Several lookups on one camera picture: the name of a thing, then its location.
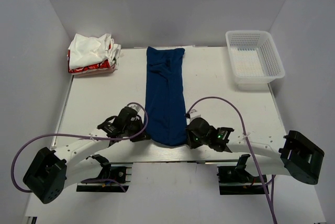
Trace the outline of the white and red t shirt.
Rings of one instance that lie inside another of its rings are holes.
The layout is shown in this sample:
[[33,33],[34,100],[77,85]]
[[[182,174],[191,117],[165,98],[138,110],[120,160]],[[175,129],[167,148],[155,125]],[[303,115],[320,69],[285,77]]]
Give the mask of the white and red t shirt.
[[118,70],[121,45],[111,34],[86,37],[76,34],[68,47],[68,72],[75,76],[113,73]]

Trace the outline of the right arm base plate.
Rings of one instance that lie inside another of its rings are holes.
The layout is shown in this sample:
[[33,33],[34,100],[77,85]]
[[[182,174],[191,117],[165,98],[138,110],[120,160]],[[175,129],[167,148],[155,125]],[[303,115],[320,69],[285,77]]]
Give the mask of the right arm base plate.
[[259,176],[253,176],[235,166],[217,167],[220,195],[264,195]]

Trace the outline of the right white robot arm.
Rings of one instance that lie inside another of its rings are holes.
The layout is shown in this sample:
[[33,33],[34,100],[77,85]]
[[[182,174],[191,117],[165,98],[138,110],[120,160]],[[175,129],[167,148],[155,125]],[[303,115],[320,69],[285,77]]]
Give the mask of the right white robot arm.
[[280,147],[271,140],[266,143],[250,141],[248,145],[246,136],[230,141],[233,132],[230,127],[214,128],[198,117],[186,127],[186,144],[191,149],[206,145],[216,152],[242,153],[242,156],[254,152],[262,174],[287,175],[308,185],[318,184],[325,152],[302,133],[289,131]]

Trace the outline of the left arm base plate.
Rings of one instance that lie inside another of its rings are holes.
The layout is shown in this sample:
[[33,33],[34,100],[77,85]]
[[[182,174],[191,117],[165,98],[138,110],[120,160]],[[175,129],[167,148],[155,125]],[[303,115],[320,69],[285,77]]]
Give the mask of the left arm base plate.
[[125,193],[130,185],[132,164],[111,164],[96,176],[90,176],[88,183],[78,183],[77,192]]

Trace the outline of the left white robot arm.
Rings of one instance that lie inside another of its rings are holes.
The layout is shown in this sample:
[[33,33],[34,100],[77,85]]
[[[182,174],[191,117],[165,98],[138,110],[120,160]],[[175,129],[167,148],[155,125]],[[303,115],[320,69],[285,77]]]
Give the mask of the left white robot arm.
[[55,200],[70,185],[104,183],[110,178],[111,163],[99,152],[124,140],[147,140],[148,117],[142,118],[138,103],[125,106],[117,116],[111,116],[88,136],[76,136],[76,141],[54,150],[40,149],[34,157],[23,183],[43,204]]

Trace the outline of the blue t shirt with print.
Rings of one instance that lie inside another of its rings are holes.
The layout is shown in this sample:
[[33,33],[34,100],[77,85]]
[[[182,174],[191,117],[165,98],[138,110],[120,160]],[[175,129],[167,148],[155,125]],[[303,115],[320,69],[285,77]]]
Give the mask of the blue t shirt with print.
[[151,139],[168,147],[186,143],[186,110],[182,64],[185,49],[147,48],[145,110],[146,132]]

